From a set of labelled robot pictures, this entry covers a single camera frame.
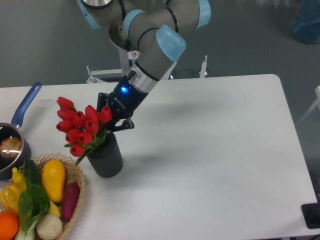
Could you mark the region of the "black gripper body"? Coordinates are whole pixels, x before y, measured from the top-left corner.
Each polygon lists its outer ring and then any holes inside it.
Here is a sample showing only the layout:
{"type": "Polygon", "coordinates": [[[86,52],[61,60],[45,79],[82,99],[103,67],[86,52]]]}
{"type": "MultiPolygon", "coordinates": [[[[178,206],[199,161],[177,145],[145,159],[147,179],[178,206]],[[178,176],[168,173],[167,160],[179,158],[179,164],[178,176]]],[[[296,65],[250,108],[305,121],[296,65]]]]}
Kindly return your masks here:
{"type": "Polygon", "coordinates": [[[106,106],[110,108],[113,123],[132,117],[134,111],[147,97],[148,93],[138,90],[124,76],[108,95],[106,106]]]}

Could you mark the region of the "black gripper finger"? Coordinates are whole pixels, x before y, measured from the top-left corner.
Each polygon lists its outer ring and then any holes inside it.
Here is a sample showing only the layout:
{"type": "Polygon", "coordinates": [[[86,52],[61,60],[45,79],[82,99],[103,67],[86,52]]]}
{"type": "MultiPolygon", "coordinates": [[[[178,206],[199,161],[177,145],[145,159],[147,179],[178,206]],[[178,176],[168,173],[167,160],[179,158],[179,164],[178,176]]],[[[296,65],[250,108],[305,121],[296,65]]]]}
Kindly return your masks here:
{"type": "Polygon", "coordinates": [[[108,102],[108,93],[99,92],[97,96],[97,104],[96,104],[96,110],[98,113],[101,112],[102,108],[107,105],[108,102]]]}
{"type": "Polygon", "coordinates": [[[118,124],[118,123],[119,123],[119,121],[114,121],[112,123],[109,123],[107,129],[110,132],[118,132],[118,131],[129,130],[129,129],[135,128],[135,124],[130,117],[124,119],[121,124],[118,124]]]}

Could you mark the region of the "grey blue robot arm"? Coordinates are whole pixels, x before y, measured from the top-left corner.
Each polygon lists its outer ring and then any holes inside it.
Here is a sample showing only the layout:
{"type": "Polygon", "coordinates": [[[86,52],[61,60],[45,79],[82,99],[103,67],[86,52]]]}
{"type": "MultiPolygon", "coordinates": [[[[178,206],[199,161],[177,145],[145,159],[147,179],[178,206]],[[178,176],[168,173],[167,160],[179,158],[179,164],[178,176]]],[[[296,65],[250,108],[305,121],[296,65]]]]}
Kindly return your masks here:
{"type": "Polygon", "coordinates": [[[111,110],[104,130],[134,128],[131,117],[161,78],[186,49],[182,34],[206,25],[211,19],[207,0],[167,0],[166,7],[146,12],[143,1],[79,0],[88,24],[98,29],[119,23],[126,44],[140,55],[114,90],[102,101],[111,110]]]}

